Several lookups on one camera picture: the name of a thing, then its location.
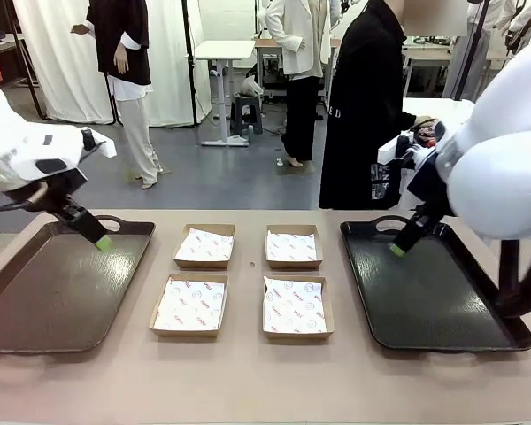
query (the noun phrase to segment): person's hand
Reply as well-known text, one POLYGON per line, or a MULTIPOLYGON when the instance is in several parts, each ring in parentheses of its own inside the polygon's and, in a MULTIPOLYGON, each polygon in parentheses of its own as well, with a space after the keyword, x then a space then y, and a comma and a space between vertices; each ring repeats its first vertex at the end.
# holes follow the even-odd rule
POLYGON ((89 31, 89 27, 82 24, 73 25, 73 28, 71 28, 71 34, 85 35, 88 34, 89 31))
POLYGON ((118 44, 114 54, 114 65, 118 68, 119 73, 126 73, 130 69, 127 62, 126 47, 121 42, 118 44))
POLYGON ((414 127, 432 127, 435 124, 435 119, 428 115, 420 115, 415 119, 414 127))
POLYGON ((507 36, 507 33, 510 30, 510 25, 511 25, 511 22, 508 22, 503 27, 499 28, 500 32, 502 33, 502 37, 506 37, 507 36))

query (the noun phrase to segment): black pants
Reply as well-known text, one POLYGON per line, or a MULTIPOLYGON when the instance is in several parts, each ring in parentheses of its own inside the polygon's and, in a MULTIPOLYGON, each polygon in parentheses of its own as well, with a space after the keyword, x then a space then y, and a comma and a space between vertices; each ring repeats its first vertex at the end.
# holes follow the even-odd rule
POLYGON ((287 86, 287 127, 281 141, 287 154, 299 162, 312 160, 319 82, 319 77, 307 77, 287 86))

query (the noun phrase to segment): plastic bag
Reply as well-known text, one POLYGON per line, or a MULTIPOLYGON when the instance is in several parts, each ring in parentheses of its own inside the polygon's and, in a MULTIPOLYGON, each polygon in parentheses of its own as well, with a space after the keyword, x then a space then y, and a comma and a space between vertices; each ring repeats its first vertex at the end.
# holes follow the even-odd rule
POLYGON ((246 78, 240 87, 240 94, 245 96, 263 96, 264 90, 254 81, 254 77, 246 78))

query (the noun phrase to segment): black stool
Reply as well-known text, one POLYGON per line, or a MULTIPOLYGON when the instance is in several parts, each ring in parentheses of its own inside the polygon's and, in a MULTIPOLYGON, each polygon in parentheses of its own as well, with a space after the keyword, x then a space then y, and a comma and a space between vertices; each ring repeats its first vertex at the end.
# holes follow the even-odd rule
POLYGON ((234 95, 234 102, 230 106, 230 134, 239 135, 248 125, 254 126, 254 134, 261 135, 264 132, 262 127, 262 113, 259 109, 259 97, 245 96, 240 93, 234 95), (250 108, 250 115, 242 116, 245 105, 250 108))

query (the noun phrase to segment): tray handle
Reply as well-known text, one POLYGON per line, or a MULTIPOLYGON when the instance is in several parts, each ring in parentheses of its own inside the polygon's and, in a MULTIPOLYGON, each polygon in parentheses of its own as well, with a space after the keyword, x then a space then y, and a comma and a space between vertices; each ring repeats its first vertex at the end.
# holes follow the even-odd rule
POLYGON ((402 217, 401 215, 384 215, 383 217, 379 217, 373 221, 370 221, 368 224, 368 226, 372 227, 373 228, 373 233, 375 235, 378 235, 378 234, 382 234, 382 235, 386 235, 386 234, 389 234, 389 232, 397 232, 396 229, 388 229, 388 230, 379 230, 378 229, 378 225, 379 224, 382 224, 386 221, 399 221, 399 222, 402 222, 403 224, 407 224, 409 222, 408 219, 406 219, 405 217, 402 217))
POLYGON ((96 215, 95 216, 98 221, 113 221, 115 223, 119 224, 118 230, 110 230, 108 229, 109 233, 112 234, 118 234, 120 232, 126 232, 126 227, 129 227, 130 223, 129 221, 122 220, 120 217, 115 217, 113 215, 96 215))

